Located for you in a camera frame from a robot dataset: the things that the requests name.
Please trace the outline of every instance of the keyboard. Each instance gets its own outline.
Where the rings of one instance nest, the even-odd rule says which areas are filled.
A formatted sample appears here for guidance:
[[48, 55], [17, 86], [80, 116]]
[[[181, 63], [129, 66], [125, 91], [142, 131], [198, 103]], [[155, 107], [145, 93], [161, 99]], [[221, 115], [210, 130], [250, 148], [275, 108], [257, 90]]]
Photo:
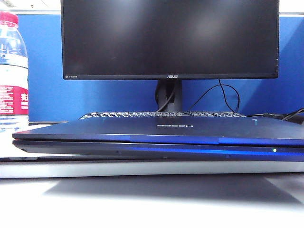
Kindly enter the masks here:
[[80, 119], [94, 117], [246, 117], [233, 112], [93, 112], [87, 113]]

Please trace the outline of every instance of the laptop logo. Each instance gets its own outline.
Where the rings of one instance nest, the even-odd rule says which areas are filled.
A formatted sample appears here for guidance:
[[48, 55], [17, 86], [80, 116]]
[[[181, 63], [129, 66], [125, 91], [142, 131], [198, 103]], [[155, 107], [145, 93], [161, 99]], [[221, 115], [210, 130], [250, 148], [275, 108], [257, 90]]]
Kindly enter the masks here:
[[157, 125], [158, 127], [193, 127], [193, 125]]
[[167, 78], [178, 78], [178, 75], [168, 75]]

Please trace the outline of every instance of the black cable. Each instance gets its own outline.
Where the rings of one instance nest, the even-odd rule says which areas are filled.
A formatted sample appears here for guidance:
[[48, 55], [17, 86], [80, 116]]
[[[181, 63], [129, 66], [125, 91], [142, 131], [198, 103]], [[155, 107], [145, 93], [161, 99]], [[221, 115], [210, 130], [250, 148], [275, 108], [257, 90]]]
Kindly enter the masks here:
[[[238, 91], [234, 88], [234, 87], [232, 87], [232, 86], [230, 86], [230, 85], [226, 85], [226, 84], [221, 84], [222, 86], [227, 86], [227, 87], [230, 87], [230, 88], [232, 88], [235, 92], [236, 92], [236, 94], [237, 94], [237, 107], [236, 107], [236, 109], [235, 109], [235, 111], [232, 111], [232, 112], [234, 112], [234, 113], [237, 113], [238, 112], [238, 110], [239, 110], [239, 105], [240, 105], [240, 95], [239, 95], [239, 93], [238, 93]], [[206, 92], [204, 92], [203, 93], [203, 95], [202, 96], [200, 96], [199, 97], [199, 99], [193, 104], [193, 105], [191, 105], [191, 107], [190, 108], [188, 108], [188, 112], [210, 91], [210, 90], [212, 90], [212, 89], [214, 89], [214, 88], [216, 88], [216, 87], [218, 87], [218, 86], [221, 86], [220, 84], [218, 84], [218, 85], [215, 85], [215, 86], [213, 86], [213, 87], [211, 87], [210, 89], [208, 89]]]
[[157, 112], [160, 112], [161, 110], [163, 110], [167, 105], [168, 103], [170, 102], [170, 100], [172, 99], [173, 95], [174, 95], [174, 92], [175, 92], [175, 88], [172, 90], [172, 93], [170, 94], [169, 98], [167, 99], [166, 103], [164, 103], [162, 105], [162, 107], [160, 107]]
[[223, 87], [223, 85], [222, 85], [220, 79], [218, 80], [218, 83], [219, 83], [219, 85], [220, 85], [220, 87], [221, 87], [221, 89], [222, 89], [223, 96], [224, 96], [224, 100], [225, 100], [225, 103], [226, 103], [227, 107], [228, 107], [233, 113], [235, 113], [235, 111], [233, 111], [233, 109], [230, 107], [230, 105], [229, 105], [228, 102], [227, 102], [225, 90], [224, 90], [224, 87]]
[[158, 94], [158, 90], [159, 89], [160, 89], [160, 82], [158, 81], [157, 85], [156, 85], [156, 88], [155, 88], [155, 93], [154, 93], [154, 99], [155, 99], [156, 103], [158, 103], [158, 96], [157, 96], [157, 94]]
[[293, 118], [294, 116], [303, 113], [304, 112], [304, 108], [300, 108], [298, 111], [292, 112], [290, 114], [284, 115], [282, 120], [289, 120], [291, 118]]
[[275, 119], [286, 120], [287, 121], [287, 120], [290, 120], [291, 118], [293, 118], [294, 116], [296, 116], [300, 113], [304, 113], [304, 108], [300, 108], [299, 110], [294, 111], [294, 112], [289, 113], [289, 114], [264, 113], [264, 114], [247, 115], [247, 117], [262, 116], [262, 117], [269, 117], [269, 118], [275, 118]]

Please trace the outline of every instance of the water bottle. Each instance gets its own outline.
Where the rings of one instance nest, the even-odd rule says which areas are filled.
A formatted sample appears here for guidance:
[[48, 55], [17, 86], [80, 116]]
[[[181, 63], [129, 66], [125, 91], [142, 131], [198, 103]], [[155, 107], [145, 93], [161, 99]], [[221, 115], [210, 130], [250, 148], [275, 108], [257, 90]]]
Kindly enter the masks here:
[[0, 11], [0, 132], [28, 125], [28, 54], [18, 17]]

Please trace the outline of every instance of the laptop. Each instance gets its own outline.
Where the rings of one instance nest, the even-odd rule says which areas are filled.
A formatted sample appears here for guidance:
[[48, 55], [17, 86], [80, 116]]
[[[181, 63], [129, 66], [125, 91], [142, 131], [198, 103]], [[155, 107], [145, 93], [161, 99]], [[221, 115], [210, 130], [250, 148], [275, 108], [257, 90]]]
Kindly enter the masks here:
[[304, 127], [265, 117], [92, 117], [12, 136], [16, 147], [31, 153], [304, 161]]

